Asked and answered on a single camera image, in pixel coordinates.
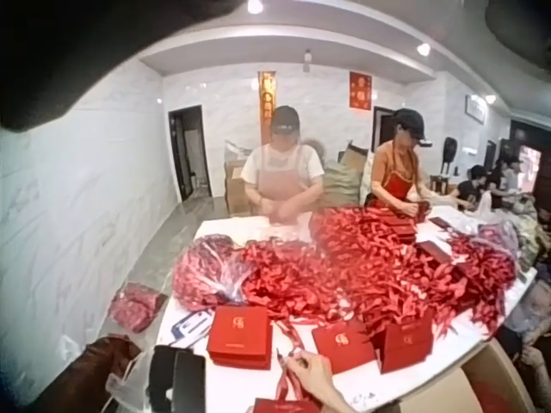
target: red banner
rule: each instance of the red banner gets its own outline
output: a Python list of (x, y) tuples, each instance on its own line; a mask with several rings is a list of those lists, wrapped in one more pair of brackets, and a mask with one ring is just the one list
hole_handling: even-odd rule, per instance
[(371, 76), (350, 72), (350, 107), (371, 110)]
[(271, 140), (269, 127), (272, 114), (276, 108), (276, 73), (274, 71), (258, 72), (258, 99), (260, 103), (260, 133), (262, 145)]

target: white tablecloth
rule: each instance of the white tablecloth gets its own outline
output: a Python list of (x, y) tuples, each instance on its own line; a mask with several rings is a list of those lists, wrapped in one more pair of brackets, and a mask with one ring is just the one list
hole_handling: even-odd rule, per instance
[[(431, 217), (441, 217), (453, 226), (476, 225), (476, 219), (469, 219), (450, 206), (435, 206)], [(300, 229), (297, 236), (300, 239), (310, 239), (307, 223), (309, 215), (300, 217)], [(219, 219), (204, 222), (196, 233), (196, 237), (207, 234), (226, 234), (237, 243), (245, 243), (249, 239), (261, 239), (273, 235), (268, 220), (264, 217)], [(418, 241), (432, 240), (450, 251), (444, 242), (445, 233), (430, 222), (418, 226)], [(527, 291), (536, 276), (532, 268), (527, 274), (528, 280), (522, 283), (517, 280), (515, 285), (505, 295), (505, 309), (509, 314), (520, 298)], [(346, 400), (357, 410), (372, 410), (406, 393), (416, 390), (439, 373), (445, 371), (458, 360), (462, 359), (478, 344), (487, 338), (486, 328), (473, 325), (469, 321), (469, 312), (457, 317), (453, 322), (456, 331), (449, 332), (444, 338), (435, 341), (432, 354), (423, 363), (408, 367), (397, 372), (381, 374), (377, 363), (357, 367), (334, 377), (335, 386)], [(174, 339), (170, 328), (183, 317), (183, 310), (177, 302), (170, 298), (158, 336), (158, 344), (168, 344)], [(312, 327), (297, 326), (300, 337), (307, 350), (316, 352), (312, 335)], [(207, 339), (194, 346), (197, 354), (207, 357), (207, 412), (208, 413), (245, 413), (252, 406), (255, 398), (273, 398), (276, 392), (277, 380), (281, 369), (276, 361), (276, 349), (286, 354), (291, 349), (291, 342), (277, 326), (274, 326), (273, 362), (270, 371), (253, 371), (237, 368), (215, 366), (208, 358), (206, 351)]]

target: brown leather bag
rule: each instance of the brown leather bag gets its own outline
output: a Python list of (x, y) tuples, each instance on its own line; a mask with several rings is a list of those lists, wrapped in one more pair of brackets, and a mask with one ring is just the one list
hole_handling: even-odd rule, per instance
[[(108, 376), (123, 378), (140, 349), (127, 336), (107, 336), (86, 346), (24, 413), (100, 413), (109, 401)], [(105, 412), (116, 411), (116, 402)]]

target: ceiling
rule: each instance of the ceiling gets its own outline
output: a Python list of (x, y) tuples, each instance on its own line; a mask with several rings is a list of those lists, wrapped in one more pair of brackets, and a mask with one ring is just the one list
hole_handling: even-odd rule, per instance
[[(263, 0), (174, 34), (139, 58), (163, 74), (216, 65), (313, 63), (400, 83), (448, 71), (513, 117), (551, 126), (551, 77), (502, 46), (487, 29), (487, 0)], [(416, 51), (427, 42), (427, 58)]]

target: loudspeaker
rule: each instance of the loudspeaker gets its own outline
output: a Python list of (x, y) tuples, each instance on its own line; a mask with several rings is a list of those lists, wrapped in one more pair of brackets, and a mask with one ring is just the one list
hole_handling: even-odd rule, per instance
[(444, 140), (444, 149), (442, 154), (443, 163), (452, 163), (457, 153), (457, 141), (450, 136)]

